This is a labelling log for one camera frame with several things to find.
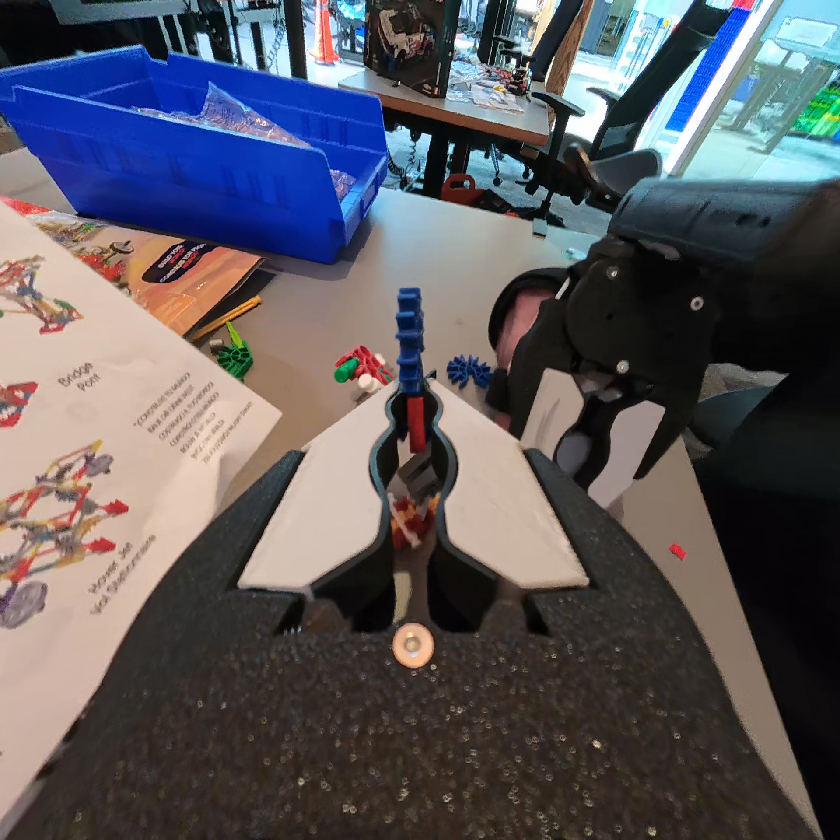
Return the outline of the blue snowflake connector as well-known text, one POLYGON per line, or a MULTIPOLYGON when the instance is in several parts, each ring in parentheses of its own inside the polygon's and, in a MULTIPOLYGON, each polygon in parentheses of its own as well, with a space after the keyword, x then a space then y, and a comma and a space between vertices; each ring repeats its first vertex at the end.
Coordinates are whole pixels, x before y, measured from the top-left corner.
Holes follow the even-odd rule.
POLYGON ((446 374, 449 382, 457 385, 459 389, 464 389, 469 382, 473 382, 485 391, 491 383, 493 370, 487 362, 481 362, 478 357, 472 354, 465 357, 461 354, 447 362, 446 374))
POLYGON ((424 313, 419 288, 405 287, 399 290, 395 321, 395 338, 399 343, 396 363, 400 389, 407 397, 419 397, 424 391, 424 313))

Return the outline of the toy models instruction sheet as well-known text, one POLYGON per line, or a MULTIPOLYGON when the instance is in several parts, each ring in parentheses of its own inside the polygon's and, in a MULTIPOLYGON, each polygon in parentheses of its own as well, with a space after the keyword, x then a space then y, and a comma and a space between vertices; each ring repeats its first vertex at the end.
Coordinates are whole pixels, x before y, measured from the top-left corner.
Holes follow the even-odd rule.
POLYGON ((2 206, 1 810, 280 410, 2 206))

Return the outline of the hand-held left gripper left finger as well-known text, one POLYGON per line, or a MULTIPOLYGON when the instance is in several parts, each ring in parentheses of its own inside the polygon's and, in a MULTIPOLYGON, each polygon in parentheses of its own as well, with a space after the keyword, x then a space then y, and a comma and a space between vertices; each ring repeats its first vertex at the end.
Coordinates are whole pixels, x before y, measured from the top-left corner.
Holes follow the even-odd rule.
POLYGON ((391 428, 385 387, 303 448, 303 459, 238 579, 241 590, 312 592, 368 549, 383 501, 370 472, 374 445, 391 428))

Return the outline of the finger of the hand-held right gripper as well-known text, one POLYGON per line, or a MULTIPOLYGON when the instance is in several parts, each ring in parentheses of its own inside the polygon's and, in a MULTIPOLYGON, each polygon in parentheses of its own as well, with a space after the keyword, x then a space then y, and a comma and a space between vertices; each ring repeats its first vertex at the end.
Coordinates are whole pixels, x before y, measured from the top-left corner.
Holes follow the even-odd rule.
POLYGON ((618 412, 607 439, 605 465, 587 490, 601 508, 609 508, 634 483, 664 415, 663 406, 649 401, 618 412))
POLYGON ((520 437, 522 449, 555 455, 564 435, 579 422, 585 398, 572 374, 545 369, 520 437))

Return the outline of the person's torso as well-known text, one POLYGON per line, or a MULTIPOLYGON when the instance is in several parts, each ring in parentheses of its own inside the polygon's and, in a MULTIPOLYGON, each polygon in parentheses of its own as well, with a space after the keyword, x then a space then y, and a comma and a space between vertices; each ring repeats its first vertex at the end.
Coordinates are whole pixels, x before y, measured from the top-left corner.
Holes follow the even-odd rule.
POLYGON ((697 407, 694 467, 816 820, 839 837, 838 368, 697 407))

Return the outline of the black metal pole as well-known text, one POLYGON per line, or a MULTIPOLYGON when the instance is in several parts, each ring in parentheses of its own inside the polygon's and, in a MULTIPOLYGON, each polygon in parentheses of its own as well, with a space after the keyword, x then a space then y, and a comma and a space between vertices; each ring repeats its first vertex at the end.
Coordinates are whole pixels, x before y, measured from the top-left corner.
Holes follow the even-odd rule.
POLYGON ((282 1, 286 22, 287 51, 290 73, 294 78, 308 79, 308 64, 302 1, 282 1))

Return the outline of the clear plastic bag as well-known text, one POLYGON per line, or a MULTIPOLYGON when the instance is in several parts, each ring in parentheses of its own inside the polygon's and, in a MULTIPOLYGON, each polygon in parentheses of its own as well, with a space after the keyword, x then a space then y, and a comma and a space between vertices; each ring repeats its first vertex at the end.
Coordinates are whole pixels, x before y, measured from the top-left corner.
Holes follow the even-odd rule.
POLYGON ((233 98, 212 82, 208 84, 203 109, 197 115, 190 115, 185 112, 163 112, 152 108, 134 108, 133 110, 143 116, 157 119, 242 133, 283 144, 305 146, 307 148, 310 146, 309 142, 286 131, 264 115, 233 98))

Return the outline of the orange traffic cone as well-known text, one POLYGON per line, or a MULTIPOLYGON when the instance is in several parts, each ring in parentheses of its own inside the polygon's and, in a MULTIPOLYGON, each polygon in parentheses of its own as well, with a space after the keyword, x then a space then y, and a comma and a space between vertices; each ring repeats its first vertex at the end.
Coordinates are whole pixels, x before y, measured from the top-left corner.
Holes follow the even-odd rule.
POLYGON ((330 24, 329 2, 313 1, 314 41, 310 56, 317 64, 332 67, 340 63, 339 54, 333 44, 330 24))

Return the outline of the person's right hand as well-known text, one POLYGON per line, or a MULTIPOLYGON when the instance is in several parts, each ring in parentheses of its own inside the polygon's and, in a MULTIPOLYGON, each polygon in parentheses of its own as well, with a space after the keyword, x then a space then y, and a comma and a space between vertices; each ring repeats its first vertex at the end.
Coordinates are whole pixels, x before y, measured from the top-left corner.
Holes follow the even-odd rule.
POLYGON ((552 298, 550 290, 529 288, 519 290, 508 306, 502 320, 496 345, 497 366, 509 372, 513 354, 520 339, 538 317, 543 300, 552 298))

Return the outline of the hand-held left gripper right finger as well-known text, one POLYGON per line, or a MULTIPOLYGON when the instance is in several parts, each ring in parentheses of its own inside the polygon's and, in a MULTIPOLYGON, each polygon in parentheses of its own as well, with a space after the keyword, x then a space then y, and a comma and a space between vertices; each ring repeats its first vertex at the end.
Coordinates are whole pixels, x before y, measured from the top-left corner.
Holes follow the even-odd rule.
POLYGON ((460 552, 526 591, 587 587, 587 577, 519 442, 435 380, 437 421, 455 452, 443 513, 460 552))

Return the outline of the wooden table with black legs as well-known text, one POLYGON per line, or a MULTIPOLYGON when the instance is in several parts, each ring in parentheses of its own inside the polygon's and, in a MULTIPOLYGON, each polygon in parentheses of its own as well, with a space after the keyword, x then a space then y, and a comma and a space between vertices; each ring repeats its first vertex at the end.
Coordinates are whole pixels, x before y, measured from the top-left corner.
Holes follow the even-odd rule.
POLYGON ((550 135, 549 112, 536 98, 523 104, 522 113, 482 108, 471 101, 430 98, 393 80, 362 70, 342 79, 340 89, 379 99, 387 128, 401 126, 429 136, 423 171, 423 194, 439 198, 447 176, 448 147, 460 148, 459 165, 469 161, 469 152, 496 141, 542 146, 550 135))

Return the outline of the person's right forearm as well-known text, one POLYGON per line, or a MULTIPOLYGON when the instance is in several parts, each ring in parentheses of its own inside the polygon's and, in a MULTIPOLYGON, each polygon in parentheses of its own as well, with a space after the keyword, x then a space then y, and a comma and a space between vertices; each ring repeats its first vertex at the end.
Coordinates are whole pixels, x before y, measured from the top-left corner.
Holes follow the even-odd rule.
POLYGON ((710 361, 793 374, 838 366, 838 217, 789 225, 717 284, 710 361))

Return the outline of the colourful construction toy model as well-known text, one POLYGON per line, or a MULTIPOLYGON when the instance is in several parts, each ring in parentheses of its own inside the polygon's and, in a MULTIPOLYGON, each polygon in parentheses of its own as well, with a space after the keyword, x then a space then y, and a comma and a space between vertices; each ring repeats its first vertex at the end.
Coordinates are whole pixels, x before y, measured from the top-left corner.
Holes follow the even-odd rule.
MULTIPOLYGON (((353 383, 353 400, 361 404, 395 377, 382 354, 358 344, 335 362, 333 379, 340 384, 353 383)), ((407 442, 408 456, 400 455, 397 478, 389 486, 386 501, 394 549, 416 550, 433 526, 440 482, 432 466, 424 399, 411 395, 397 408, 398 416, 405 419, 398 433, 400 440, 407 442)))

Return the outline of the dark grey sheet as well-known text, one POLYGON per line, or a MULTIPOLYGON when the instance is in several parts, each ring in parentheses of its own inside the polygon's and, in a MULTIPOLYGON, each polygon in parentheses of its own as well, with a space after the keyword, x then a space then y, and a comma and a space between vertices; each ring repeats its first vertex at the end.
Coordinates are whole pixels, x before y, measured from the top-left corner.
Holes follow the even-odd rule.
POLYGON ((257 297, 268 286, 277 273, 270 269, 255 269, 247 278, 241 280, 237 286, 223 298, 218 306, 221 310, 234 309, 247 300, 257 297))

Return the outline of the black toy car box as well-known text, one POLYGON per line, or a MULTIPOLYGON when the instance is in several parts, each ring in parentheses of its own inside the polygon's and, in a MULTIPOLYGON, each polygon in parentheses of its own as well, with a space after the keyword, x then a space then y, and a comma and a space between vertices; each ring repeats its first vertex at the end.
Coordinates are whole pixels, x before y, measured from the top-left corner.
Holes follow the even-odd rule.
POLYGON ((364 65, 429 98, 444 99, 460 1, 367 1, 364 65))

